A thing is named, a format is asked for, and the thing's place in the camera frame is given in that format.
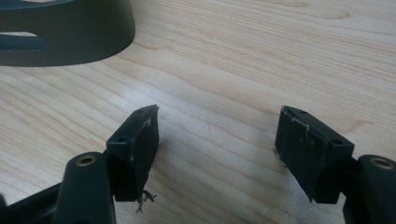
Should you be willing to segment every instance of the wooden table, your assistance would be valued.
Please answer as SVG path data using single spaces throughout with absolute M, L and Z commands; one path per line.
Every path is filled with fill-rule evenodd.
M 143 214 L 119 223 L 343 223 L 273 152 L 282 105 L 396 160 L 392 0 L 133 0 L 134 43 L 96 63 L 0 67 L 0 191 L 15 203 L 102 152 L 136 109 L 160 107 Z

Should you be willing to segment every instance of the screw hole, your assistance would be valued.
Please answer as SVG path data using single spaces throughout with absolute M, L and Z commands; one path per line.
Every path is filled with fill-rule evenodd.
M 96 162 L 96 157 L 88 155 L 88 156 L 79 158 L 76 161 L 76 165 L 77 166 L 87 166 L 87 165 L 93 164 L 94 162 Z
M 338 140 L 338 139 L 332 139 L 332 142 L 337 144 L 337 145 L 343 145 L 343 141 Z
M 395 165 L 393 163 L 391 163 L 390 161 L 381 159 L 381 158 L 371 158 L 370 162 L 372 162 L 374 165 L 382 168 L 382 169 L 386 169 L 386 170 L 393 170 L 395 169 Z

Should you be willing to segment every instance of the black plastic bracket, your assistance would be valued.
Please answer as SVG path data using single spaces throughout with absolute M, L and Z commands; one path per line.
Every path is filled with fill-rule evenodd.
M 136 110 L 106 142 L 102 154 L 81 154 L 67 163 L 62 183 L 10 206 L 0 195 L 0 223 L 115 223 L 116 201 L 139 202 L 159 144 L 158 106 Z
M 353 148 L 307 112 L 282 106 L 275 152 L 309 200 L 337 203 L 342 192 L 347 224 L 396 223 L 396 162 L 375 155 L 356 161 Z
M 136 110 L 107 140 L 105 155 L 117 202 L 142 202 L 157 154 L 158 106 Z
M 0 1 L 0 65 L 89 63 L 133 39 L 129 0 Z

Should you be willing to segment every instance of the dark gray object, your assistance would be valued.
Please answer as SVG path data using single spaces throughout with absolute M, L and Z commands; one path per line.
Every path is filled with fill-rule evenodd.
M 0 65 L 89 63 L 120 52 L 133 40 L 129 0 L 0 0 Z

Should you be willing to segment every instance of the light wood surface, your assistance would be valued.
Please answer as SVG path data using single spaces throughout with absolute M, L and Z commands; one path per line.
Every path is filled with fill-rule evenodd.
M 96 63 L 0 67 L 0 192 L 15 203 L 160 107 L 146 185 L 119 223 L 344 223 L 310 203 L 273 152 L 282 105 L 396 160 L 393 0 L 133 0 L 134 43 Z

